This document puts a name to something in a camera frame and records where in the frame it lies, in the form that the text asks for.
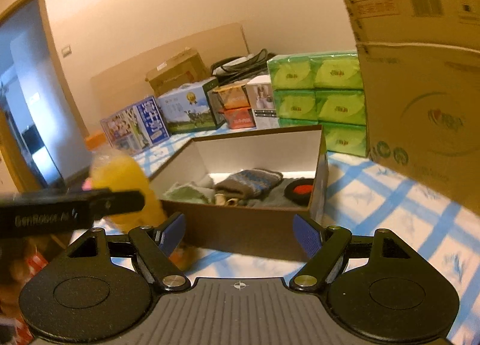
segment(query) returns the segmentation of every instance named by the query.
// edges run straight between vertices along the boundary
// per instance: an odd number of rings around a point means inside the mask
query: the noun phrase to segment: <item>gray cloth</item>
[[[270,207],[270,208],[301,208],[298,204],[287,199],[283,192],[288,184],[294,182],[297,178],[284,179],[280,185],[273,188],[268,195],[263,198],[250,199],[245,204],[246,207]]]

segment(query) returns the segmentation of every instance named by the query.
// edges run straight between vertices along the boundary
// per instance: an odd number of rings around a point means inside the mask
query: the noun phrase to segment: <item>light switch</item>
[[[61,49],[61,53],[63,55],[64,58],[66,58],[67,56],[69,56],[71,54],[71,47],[70,45],[66,46],[66,47],[63,47]]]

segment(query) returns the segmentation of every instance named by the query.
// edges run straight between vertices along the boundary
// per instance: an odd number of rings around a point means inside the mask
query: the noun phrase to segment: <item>orange box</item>
[[[249,80],[239,80],[230,85],[219,86],[213,90],[225,109],[249,107],[245,85]]]
[[[254,115],[250,107],[222,109],[219,113],[225,116],[226,124],[231,130],[255,127]]]

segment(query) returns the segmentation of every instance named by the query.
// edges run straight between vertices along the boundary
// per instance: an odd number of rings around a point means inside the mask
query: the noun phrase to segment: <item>blue checkered tablecloth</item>
[[[151,175],[188,139],[229,132],[175,135],[136,156]],[[457,289],[460,311],[449,339],[455,345],[480,343],[480,217],[446,197],[372,161],[329,153],[329,180],[322,225],[338,224],[355,235],[388,228],[418,251]],[[288,282],[302,266],[287,262],[200,249],[188,272],[196,277],[284,276]],[[116,263],[129,266],[122,259]],[[366,260],[351,260],[349,267]]]

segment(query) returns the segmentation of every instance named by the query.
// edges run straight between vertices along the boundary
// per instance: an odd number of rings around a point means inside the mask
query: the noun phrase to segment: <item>brown box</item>
[[[150,70],[145,80],[150,83],[155,96],[158,97],[184,83],[198,82],[209,76],[197,50],[186,48]]]
[[[345,0],[372,159],[480,214],[478,0]]]
[[[248,79],[239,80],[230,85],[223,85],[214,89],[214,92],[218,95],[220,102],[225,109],[236,109],[250,106],[247,91],[245,90],[245,85],[248,81]]]
[[[300,172],[315,177],[306,208],[220,207],[162,200],[168,215],[187,217],[185,240],[195,246],[264,256],[306,260],[292,229],[297,213],[320,221],[328,178],[322,127],[291,127],[191,139],[150,178],[157,197],[174,183],[198,181],[215,173],[249,168]]]

